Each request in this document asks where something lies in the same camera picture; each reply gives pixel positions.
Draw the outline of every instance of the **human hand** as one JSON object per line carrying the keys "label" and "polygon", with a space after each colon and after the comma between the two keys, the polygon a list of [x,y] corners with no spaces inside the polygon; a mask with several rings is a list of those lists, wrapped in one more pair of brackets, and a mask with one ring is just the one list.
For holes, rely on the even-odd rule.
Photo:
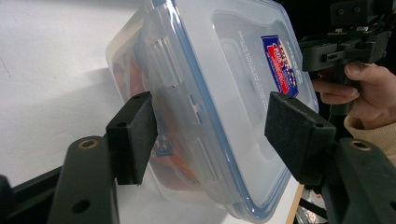
{"label": "human hand", "polygon": [[346,76],[358,81],[357,87],[331,83],[332,71],[319,72],[313,79],[314,90],[320,99],[329,105],[351,102],[349,116],[360,119],[366,130],[396,122],[396,76],[386,67],[376,64],[349,63]]}

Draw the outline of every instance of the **sleeve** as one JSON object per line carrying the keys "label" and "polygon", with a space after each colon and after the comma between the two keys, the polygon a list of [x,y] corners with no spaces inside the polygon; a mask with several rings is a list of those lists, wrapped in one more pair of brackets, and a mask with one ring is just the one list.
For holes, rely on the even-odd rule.
{"label": "sleeve", "polygon": [[346,116],[346,129],[354,138],[370,142],[385,153],[396,167],[396,123],[372,130],[364,130],[359,119]]}

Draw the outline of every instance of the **red and blue label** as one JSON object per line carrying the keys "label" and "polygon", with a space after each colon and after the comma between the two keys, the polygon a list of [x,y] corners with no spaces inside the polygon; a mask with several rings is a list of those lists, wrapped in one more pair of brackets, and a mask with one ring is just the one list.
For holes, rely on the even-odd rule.
{"label": "red and blue label", "polygon": [[298,94],[296,77],[289,56],[277,35],[262,36],[265,55],[279,92],[290,96]]}

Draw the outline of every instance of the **white surface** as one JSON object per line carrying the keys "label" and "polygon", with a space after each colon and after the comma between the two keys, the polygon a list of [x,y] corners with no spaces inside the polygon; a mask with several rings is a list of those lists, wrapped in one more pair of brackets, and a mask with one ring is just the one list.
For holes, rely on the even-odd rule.
{"label": "white surface", "polygon": [[[0,0],[0,174],[16,186],[64,162],[81,137],[103,135],[122,102],[106,45],[140,0]],[[269,223],[285,223],[291,180]],[[170,203],[146,172],[118,187],[120,223],[246,223],[225,210]]]}

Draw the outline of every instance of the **finger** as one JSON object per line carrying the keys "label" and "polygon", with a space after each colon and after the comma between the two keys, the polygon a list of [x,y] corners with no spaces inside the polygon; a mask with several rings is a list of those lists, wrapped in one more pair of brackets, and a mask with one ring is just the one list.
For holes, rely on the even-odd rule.
{"label": "finger", "polygon": [[394,79],[388,68],[375,64],[348,63],[345,73],[351,80],[364,81],[372,85],[383,85]]}
{"label": "finger", "polygon": [[358,90],[351,86],[344,86],[337,83],[326,82],[322,79],[313,79],[312,85],[314,90],[321,93],[329,93],[340,96],[355,96]]}
{"label": "finger", "polygon": [[352,96],[333,95],[329,93],[321,93],[320,99],[323,103],[328,105],[342,105],[349,103],[359,97],[359,94]]}

